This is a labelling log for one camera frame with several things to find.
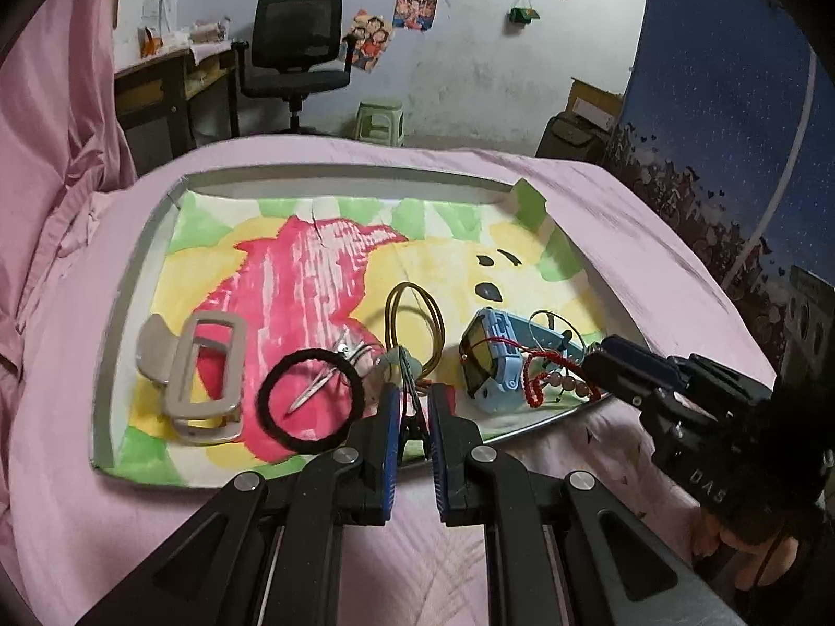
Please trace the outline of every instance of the desk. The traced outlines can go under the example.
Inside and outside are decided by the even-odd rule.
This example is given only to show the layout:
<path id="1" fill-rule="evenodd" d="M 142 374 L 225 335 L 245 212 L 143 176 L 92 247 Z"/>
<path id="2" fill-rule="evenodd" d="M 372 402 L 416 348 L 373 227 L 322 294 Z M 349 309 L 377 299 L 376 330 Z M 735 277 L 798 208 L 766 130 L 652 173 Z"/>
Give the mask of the desk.
<path id="1" fill-rule="evenodd" d="M 199 64 L 195 64 L 188 48 L 141 60 L 114 75 L 118 122 L 128 130 L 164 117 L 171 154 L 178 158 L 195 148 L 189 101 L 225 78 L 229 128 L 233 138 L 239 137 L 235 69 L 232 50 L 209 56 Z"/>

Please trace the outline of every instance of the black mesh chair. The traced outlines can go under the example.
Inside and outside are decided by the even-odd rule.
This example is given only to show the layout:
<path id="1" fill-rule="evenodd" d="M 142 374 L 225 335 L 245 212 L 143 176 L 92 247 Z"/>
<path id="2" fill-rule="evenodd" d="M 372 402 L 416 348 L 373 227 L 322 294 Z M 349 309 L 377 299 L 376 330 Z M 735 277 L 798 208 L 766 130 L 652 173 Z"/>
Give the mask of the black mesh chair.
<path id="1" fill-rule="evenodd" d="M 302 129 L 299 112 L 310 94 L 347 87 L 356 40 L 348 37 L 345 70 L 311 70 L 339 56 L 342 0 L 258 0 L 252 29 L 252 65 L 277 73 L 247 77 L 244 52 L 249 42 L 237 41 L 241 93 L 249 98 L 281 98 L 290 105 L 285 133 L 316 133 Z"/>

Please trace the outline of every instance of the blue smartwatch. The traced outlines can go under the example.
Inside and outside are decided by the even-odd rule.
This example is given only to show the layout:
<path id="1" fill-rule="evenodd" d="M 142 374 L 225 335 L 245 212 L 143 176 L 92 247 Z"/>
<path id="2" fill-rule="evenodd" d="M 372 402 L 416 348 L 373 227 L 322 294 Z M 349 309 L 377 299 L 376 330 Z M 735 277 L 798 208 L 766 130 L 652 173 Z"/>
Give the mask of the blue smartwatch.
<path id="1" fill-rule="evenodd" d="M 512 412 L 524 404 L 519 349 L 491 337 L 511 339 L 527 348 L 549 348 L 582 360 L 583 350 L 568 336 L 505 310 L 483 308 L 464 331 L 458 352 L 467 394 L 485 412 Z"/>

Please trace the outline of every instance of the black hair tie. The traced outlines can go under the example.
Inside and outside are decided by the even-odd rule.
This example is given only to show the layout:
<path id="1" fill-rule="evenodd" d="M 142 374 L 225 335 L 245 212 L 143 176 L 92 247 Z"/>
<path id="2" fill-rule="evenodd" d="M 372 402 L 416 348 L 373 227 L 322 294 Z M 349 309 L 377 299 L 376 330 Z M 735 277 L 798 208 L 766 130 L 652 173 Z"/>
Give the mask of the black hair tie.
<path id="1" fill-rule="evenodd" d="M 348 384 L 351 387 L 351 411 L 348 413 L 348 417 L 345 418 L 345 421 L 337 430 L 320 440 L 302 440 L 302 438 L 290 435 L 286 430 L 279 428 L 270 414 L 270 393 L 276 387 L 278 380 L 291 367 L 309 359 L 318 359 L 336 367 L 348 379 Z M 295 351 L 295 353 L 285 355 L 275 367 L 270 369 L 270 373 L 258 389 L 258 397 L 256 398 L 256 416 L 264 433 L 268 434 L 282 447 L 286 447 L 296 454 L 321 454 L 323 451 L 336 449 L 348 438 L 348 429 L 353 422 L 362 418 L 363 412 L 365 412 L 365 388 L 362 386 L 362 378 L 354 365 L 347 359 L 338 353 L 327 351 L 325 348 L 306 348 L 303 351 Z"/>

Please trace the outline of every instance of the pink blanket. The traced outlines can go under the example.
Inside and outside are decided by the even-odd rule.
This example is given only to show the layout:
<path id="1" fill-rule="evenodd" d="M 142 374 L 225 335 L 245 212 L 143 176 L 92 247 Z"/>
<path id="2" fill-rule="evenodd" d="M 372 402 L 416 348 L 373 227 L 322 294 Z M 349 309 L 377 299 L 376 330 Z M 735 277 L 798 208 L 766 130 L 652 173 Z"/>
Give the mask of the pink blanket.
<path id="1" fill-rule="evenodd" d="M 28 319 L 94 191 L 135 179 L 113 96 L 112 0 L 47 0 L 0 67 L 0 562 L 17 577 L 8 432 Z"/>
<path id="2" fill-rule="evenodd" d="M 140 491 L 94 474 L 90 401 L 101 333 L 131 248 L 151 209 L 185 173 L 221 167 L 335 162 L 412 166 L 514 183 L 527 178 L 548 213 L 608 282 L 650 346 L 696 351 L 766 383 L 773 373 L 731 302 L 696 256 L 605 171 L 495 152 L 429 152 L 320 137 L 252 137 L 192 152 L 120 194 L 59 288 L 31 321 L 26 390 L 9 471 L 22 578 L 45 626 L 68 626 L 170 534 L 205 494 Z M 596 473 L 682 557 L 692 501 L 651 466 L 636 412 L 616 401 L 515 443 L 533 469 Z M 398 486 L 383 529 L 345 532 L 342 624 L 484 624 L 479 530 L 448 530 L 426 473 Z"/>

